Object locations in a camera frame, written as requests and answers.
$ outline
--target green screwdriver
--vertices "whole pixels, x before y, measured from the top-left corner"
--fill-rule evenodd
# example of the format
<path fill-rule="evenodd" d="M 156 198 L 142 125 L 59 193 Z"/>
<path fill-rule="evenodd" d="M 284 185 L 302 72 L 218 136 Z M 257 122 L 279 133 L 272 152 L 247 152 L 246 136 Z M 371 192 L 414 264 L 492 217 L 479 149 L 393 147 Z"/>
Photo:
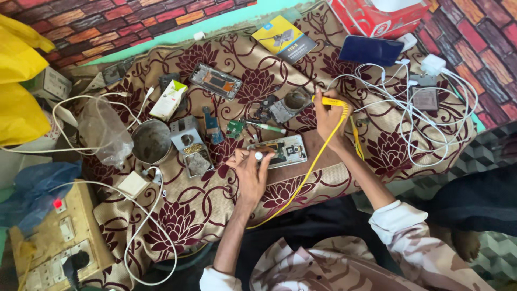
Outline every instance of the green screwdriver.
<path fill-rule="evenodd" d="M 246 123 L 256 125 L 262 129 L 273 130 L 274 132 L 278 132 L 278 133 L 285 134 L 287 132 L 287 130 L 285 128 L 278 128 L 278 127 L 274 127 L 274 126 L 267 125 L 267 124 L 253 123 L 253 122 L 249 122 L 249 121 L 247 121 Z"/>

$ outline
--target patterned shirt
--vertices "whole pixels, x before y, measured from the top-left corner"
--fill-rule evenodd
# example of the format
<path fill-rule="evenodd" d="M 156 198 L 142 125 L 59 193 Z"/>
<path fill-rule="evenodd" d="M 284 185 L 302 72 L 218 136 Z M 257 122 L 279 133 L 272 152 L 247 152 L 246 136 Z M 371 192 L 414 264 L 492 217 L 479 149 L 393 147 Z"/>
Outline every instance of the patterned shirt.
<path fill-rule="evenodd" d="M 258 260 L 253 291 L 453 290 L 493 291 L 444 242 L 429 236 L 427 213 L 400 201 L 377 209 L 369 220 L 400 265 L 402 278 L 376 264 L 365 242 L 333 237 L 293 251 L 282 238 Z M 212 266 L 200 280 L 202 291 L 241 291 L 241 281 Z"/>

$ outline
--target red box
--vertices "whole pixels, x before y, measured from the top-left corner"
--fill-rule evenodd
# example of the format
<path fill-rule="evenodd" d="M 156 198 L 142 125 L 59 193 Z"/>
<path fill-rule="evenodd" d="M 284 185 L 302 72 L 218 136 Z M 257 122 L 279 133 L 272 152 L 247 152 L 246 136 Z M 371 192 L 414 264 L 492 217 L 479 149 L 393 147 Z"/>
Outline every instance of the red box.
<path fill-rule="evenodd" d="M 383 12 L 375 8 L 369 0 L 327 2 L 348 34 L 386 39 L 397 39 L 413 32 L 431 7 L 428 0 L 422 0 L 419 4 L 395 12 Z"/>

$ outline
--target blue smartphone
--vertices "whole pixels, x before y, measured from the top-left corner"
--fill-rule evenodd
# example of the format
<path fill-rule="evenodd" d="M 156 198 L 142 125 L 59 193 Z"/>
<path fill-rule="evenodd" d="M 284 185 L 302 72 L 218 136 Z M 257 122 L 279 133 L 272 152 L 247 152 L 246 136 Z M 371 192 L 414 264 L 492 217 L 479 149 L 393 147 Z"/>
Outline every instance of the blue smartphone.
<path fill-rule="evenodd" d="M 395 64 L 403 48 L 404 43 L 400 41 L 347 35 L 339 59 L 391 67 Z"/>

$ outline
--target blue plastic bag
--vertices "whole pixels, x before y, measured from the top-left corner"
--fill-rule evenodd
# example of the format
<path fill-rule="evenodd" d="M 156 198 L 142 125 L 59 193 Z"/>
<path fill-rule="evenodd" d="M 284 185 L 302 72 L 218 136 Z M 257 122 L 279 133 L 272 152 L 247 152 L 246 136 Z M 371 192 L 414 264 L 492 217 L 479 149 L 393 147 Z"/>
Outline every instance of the blue plastic bag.
<path fill-rule="evenodd" d="M 0 226 L 18 225 L 25 237 L 31 235 L 33 227 L 54 208 L 54 200 L 63 199 L 72 185 L 50 190 L 79 177 L 81 164 L 47 163 L 21 170 L 14 179 L 15 193 L 0 203 Z"/>

